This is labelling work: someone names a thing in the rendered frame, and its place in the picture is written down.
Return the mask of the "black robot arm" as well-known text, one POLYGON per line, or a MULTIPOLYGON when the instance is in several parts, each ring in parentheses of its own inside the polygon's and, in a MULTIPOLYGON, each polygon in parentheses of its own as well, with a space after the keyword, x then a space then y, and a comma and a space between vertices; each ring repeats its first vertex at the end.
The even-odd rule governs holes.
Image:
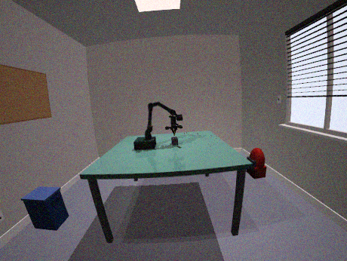
MULTIPOLYGON (((162 103, 160 103, 160 102, 149 103, 148 104, 148 110, 149 110, 148 125, 147 125, 146 131, 145 131, 145 140, 150 140, 152 138, 152 135, 150 133, 152 132, 151 121, 152 121, 152 107, 153 106, 160 106, 161 108, 167 110, 171 114, 169 116, 170 121, 176 121, 176 119, 177 119, 177 121, 182 121, 183 120, 183 116, 182 115, 176 114, 175 110, 166 107, 162 103)), ((177 123, 175 123, 175 124, 172 124, 171 127, 172 128, 177 128, 177 127, 179 127, 179 125, 177 123)))

